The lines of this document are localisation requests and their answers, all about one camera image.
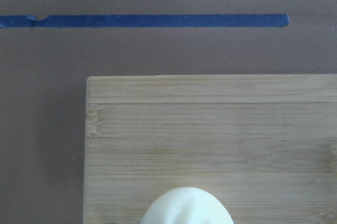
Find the white steamed bun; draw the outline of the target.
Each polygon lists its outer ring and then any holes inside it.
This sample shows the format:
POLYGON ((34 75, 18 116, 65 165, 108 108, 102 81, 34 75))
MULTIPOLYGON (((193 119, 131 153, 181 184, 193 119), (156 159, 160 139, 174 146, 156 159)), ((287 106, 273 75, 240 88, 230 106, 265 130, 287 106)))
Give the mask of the white steamed bun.
POLYGON ((139 223, 233 223, 227 209, 209 192, 179 187, 160 195, 139 223))

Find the bamboo cutting board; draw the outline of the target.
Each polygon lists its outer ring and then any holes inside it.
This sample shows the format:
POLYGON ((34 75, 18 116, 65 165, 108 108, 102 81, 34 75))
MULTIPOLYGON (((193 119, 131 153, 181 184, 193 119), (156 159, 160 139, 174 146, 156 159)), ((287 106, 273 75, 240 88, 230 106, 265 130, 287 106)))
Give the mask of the bamboo cutting board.
POLYGON ((235 223, 336 223, 336 75, 89 77, 83 222, 183 186, 235 223))

